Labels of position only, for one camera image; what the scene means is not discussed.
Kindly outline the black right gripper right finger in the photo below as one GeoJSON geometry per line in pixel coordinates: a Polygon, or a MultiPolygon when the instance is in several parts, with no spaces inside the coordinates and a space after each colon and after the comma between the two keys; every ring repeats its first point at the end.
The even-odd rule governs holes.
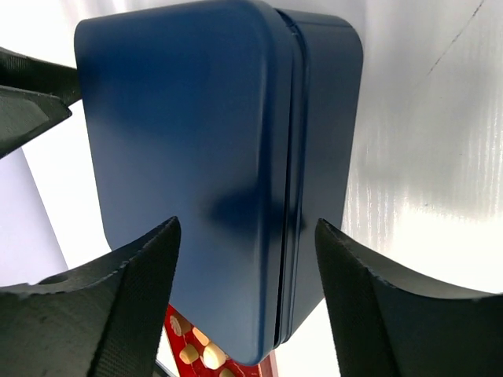
{"type": "Polygon", "coordinates": [[[341,375],[501,375],[500,294],[425,276],[324,219],[315,246],[341,375]]]}

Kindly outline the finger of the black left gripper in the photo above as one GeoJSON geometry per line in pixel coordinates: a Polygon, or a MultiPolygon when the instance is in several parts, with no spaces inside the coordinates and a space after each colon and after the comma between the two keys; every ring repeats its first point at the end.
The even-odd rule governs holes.
{"type": "Polygon", "coordinates": [[[58,97],[70,106],[82,99],[75,68],[1,48],[1,85],[58,97]]]}
{"type": "Polygon", "coordinates": [[[59,97],[1,86],[1,158],[71,115],[59,97]]]}

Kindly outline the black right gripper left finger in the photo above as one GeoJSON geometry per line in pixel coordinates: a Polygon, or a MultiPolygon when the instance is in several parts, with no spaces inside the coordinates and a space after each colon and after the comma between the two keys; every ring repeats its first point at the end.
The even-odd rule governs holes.
{"type": "Polygon", "coordinates": [[[180,242],[169,218],[77,268],[3,287],[2,375],[153,375],[180,242]]]}

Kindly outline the blue tin lid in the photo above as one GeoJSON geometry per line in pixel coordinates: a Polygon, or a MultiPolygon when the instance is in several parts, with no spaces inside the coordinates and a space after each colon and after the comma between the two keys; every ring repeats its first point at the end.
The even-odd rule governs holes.
{"type": "Polygon", "coordinates": [[[75,58],[105,237],[175,216],[170,303],[241,364],[275,343],[292,36],[261,1],[82,20],[75,58]]]}

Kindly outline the blue chocolate tin box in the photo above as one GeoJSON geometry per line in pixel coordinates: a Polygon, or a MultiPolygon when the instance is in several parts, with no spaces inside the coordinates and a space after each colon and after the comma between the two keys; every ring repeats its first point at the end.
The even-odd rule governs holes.
{"type": "Polygon", "coordinates": [[[343,220],[364,60],[358,33],[345,20],[279,13],[292,33],[294,61],[275,346],[323,297],[314,233],[321,218],[343,220]]]}

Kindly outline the red lacquer tray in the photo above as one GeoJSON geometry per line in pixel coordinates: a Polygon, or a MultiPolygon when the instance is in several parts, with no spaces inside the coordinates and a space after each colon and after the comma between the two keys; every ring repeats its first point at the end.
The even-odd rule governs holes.
{"type": "Polygon", "coordinates": [[[172,306],[164,328],[180,376],[279,376],[274,352],[257,365],[239,364],[172,306]]]}

